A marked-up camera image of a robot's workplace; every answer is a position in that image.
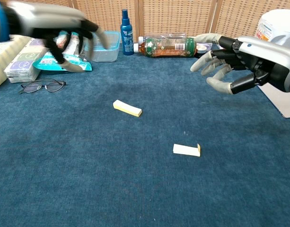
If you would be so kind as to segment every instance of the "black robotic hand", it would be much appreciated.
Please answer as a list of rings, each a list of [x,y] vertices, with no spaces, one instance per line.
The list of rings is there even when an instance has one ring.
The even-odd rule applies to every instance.
[[[61,31],[67,32],[67,40],[59,48],[54,38]],[[24,35],[43,39],[45,47],[49,49],[59,65],[71,72],[82,72],[83,69],[64,59],[63,51],[67,48],[71,33],[79,34],[79,52],[81,53],[84,38],[88,39],[88,59],[93,57],[95,33],[104,48],[109,48],[107,37],[102,28],[87,20],[84,14],[65,6],[42,3],[26,3],[9,1],[7,5],[0,4],[0,42],[7,41],[9,35]]]
[[[197,60],[190,70],[198,71],[206,63],[202,75],[223,67],[207,83],[219,92],[236,94],[267,82],[281,91],[290,92],[290,49],[250,36],[232,39],[219,34],[194,37],[197,43],[215,43],[223,49],[209,51]],[[250,70],[252,73],[234,82],[221,81],[232,70]]]

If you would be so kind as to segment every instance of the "eyeglasses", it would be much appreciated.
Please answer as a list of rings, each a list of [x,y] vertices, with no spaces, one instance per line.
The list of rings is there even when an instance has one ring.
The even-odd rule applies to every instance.
[[[62,80],[57,81],[54,79],[39,79],[32,82],[21,84],[21,87],[23,89],[20,90],[18,93],[19,94],[33,93],[40,90],[42,87],[45,87],[45,89],[49,92],[56,92],[56,91],[61,90],[65,85],[66,85],[66,82]]]

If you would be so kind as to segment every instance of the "blue carpet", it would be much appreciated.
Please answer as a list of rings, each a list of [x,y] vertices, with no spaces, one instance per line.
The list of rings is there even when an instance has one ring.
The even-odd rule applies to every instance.
[[[258,88],[216,92],[193,62],[120,52],[43,72],[67,82],[57,93],[1,85],[0,227],[290,227],[290,119]]]

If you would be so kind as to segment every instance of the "tissue box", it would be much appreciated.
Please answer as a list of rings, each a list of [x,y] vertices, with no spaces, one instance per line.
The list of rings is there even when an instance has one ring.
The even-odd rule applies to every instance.
[[[30,40],[29,37],[14,35],[9,42],[0,43],[0,85],[7,79],[5,68]]]
[[[11,83],[34,81],[40,70],[32,64],[43,57],[46,48],[40,39],[30,39],[26,46],[4,70]]]

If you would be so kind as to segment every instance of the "glasses frame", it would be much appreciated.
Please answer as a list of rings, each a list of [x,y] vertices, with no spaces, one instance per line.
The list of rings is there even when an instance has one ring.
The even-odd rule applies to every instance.
[[[42,83],[40,83],[40,84],[42,85],[40,89],[35,90],[35,91],[32,91],[32,92],[26,92],[26,91],[25,91],[26,87],[28,87],[29,85],[34,84],[34,83],[37,83],[37,82],[45,82],[45,81],[47,81],[47,82],[52,82],[52,83],[53,83],[53,82],[57,82],[59,85],[61,85],[61,87],[60,87],[59,89],[55,90],[55,91],[48,91],[48,90],[47,90],[47,84],[42,84]],[[41,90],[43,87],[45,87],[46,91],[48,91],[48,92],[52,92],[52,93],[53,93],[53,92],[57,92],[57,91],[61,90],[65,85],[66,85],[66,82],[63,81],[63,80],[55,80],[55,79],[51,79],[51,78],[47,78],[47,79],[38,79],[38,80],[35,80],[35,81],[25,82],[25,83],[21,84],[21,87],[22,87],[23,89],[20,90],[18,93],[19,93],[19,94],[22,94],[22,93],[28,93],[28,94],[29,94],[29,93],[34,93],[34,92],[37,92],[37,91]]]

